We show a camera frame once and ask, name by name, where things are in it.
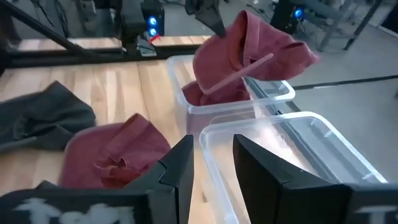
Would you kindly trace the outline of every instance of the gray floor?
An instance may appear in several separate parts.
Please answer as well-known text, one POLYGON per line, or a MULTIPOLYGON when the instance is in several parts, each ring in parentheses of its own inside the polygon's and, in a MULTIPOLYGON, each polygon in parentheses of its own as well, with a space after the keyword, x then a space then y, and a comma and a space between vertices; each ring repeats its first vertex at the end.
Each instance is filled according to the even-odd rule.
MULTIPOLYGON (((76 11, 70 0, 62 0, 67 7, 70 24, 78 24, 76 11)), ((272 15, 269 0, 260 1, 257 7, 266 10, 265 20, 272 15)), ((27 4, 25 10, 34 16, 27 4)), ((240 10, 248 9, 240 0, 220 2, 220 11, 226 25, 231 24, 240 10)), ((167 35, 211 35, 208 28, 188 16, 181 6, 165 6, 167 35)), ((311 48, 318 44, 319 30, 304 23, 311 48)), ((81 36, 79 26, 71 27, 75 37, 81 36)), ((361 78, 398 75, 398 38, 375 27, 368 26, 352 48, 344 52, 345 42, 334 41, 325 52, 318 54, 321 60, 305 73, 289 80, 292 86, 355 80, 361 78)), ((314 111, 331 121, 343 135, 377 168, 389 181, 398 181, 398 100, 394 93, 398 80, 354 84, 297 91, 294 102, 304 111, 314 111)))

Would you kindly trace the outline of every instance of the clear plastic bin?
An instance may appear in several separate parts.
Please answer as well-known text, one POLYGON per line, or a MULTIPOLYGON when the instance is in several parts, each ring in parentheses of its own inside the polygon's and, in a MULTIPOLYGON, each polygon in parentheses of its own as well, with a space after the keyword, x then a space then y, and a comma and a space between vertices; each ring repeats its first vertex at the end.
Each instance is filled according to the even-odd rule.
POLYGON ((213 124, 200 134, 207 172, 201 184, 217 224, 250 223, 234 169, 234 134, 242 134, 291 164, 330 182, 387 182, 318 114, 298 112, 213 124))
POLYGON ((200 131, 209 124, 255 118, 254 107, 271 105, 292 100, 294 89, 286 81, 260 82, 253 78, 244 79, 252 100, 234 103, 222 103, 208 106, 193 106, 185 99, 182 87, 195 81, 192 68, 193 55, 174 56, 167 60, 167 72, 170 76, 175 95, 175 111, 178 128, 182 135, 193 134, 198 137, 200 131), (226 119, 215 119, 226 114, 226 119))

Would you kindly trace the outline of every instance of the black metal frame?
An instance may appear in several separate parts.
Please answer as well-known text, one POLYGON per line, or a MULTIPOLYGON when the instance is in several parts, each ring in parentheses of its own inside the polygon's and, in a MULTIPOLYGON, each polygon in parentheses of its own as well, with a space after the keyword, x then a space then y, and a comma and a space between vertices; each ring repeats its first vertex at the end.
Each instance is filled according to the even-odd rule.
POLYGON ((165 60, 175 55, 194 54, 200 45, 153 46, 154 56, 143 56, 139 51, 125 52, 122 48, 84 49, 53 30, 41 24, 24 11, 6 0, 0 0, 0 7, 12 17, 23 22, 33 30, 41 33, 65 50, 37 50, 9 52, 9 63, 6 68, 48 67, 61 65, 81 65, 94 63, 136 62, 143 60, 165 60))

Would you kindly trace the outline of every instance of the wooden tabletop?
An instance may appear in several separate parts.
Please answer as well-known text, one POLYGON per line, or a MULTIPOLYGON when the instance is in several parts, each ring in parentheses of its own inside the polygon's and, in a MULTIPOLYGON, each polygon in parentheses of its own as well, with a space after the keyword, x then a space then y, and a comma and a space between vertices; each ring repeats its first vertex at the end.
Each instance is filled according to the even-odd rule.
MULTIPOLYGON (((209 37, 162 37, 154 44, 201 44, 207 38, 209 37)), ((110 39, 72 41, 87 48, 119 46, 118 41, 110 39)), ((29 40, 21 45, 21 50, 36 49, 62 48, 49 40, 29 40)), ((123 122, 132 114, 140 113, 159 129, 171 146, 182 138, 177 127, 174 93, 164 60, 7 70, 0 79, 0 101, 43 90, 54 80, 58 80, 77 97, 91 105, 98 125, 123 122)), ((264 135, 267 139, 273 139, 269 137, 270 135, 275 136, 275 139, 278 137, 277 131, 272 128, 265 130, 264 135)), ((273 143, 281 141, 275 139, 267 140, 268 144, 274 146, 271 147, 274 149, 273 153, 303 169, 310 169, 297 150, 286 144, 280 146, 279 143, 273 143)), ((215 157, 219 156, 229 158, 226 160, 229 164, 225 167, 233 167, 232 155, 215 155, 215 157)), ((0 194, 17 189, 34 188, 43 180, 57 183, 62 162, 62 152, 20 149, 1 155, 0 194)), ((249 223, 233 168, 222 170, 222 172, 227 182, 230 182, 227 186, 228 190, 235 195, 234 208, 239 222, 249 223)), ((195 151, 195 180, 189 223, 216 223, 215 214, 221 211, 217 211, 212 206, 211 200, 216 198, 212 196, 214 192, 209 182, 203 156, 200 151, 195 151)))

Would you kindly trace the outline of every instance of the gray cloth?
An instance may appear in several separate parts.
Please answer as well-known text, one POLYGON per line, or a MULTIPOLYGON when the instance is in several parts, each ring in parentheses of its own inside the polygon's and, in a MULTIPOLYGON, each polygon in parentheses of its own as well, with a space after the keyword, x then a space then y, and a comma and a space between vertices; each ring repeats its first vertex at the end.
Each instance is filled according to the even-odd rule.
POLYGON ((59 82, 0 103, 0 152, 17 147, 63 150, 75 133, 95 126, 91 107, 59 82))

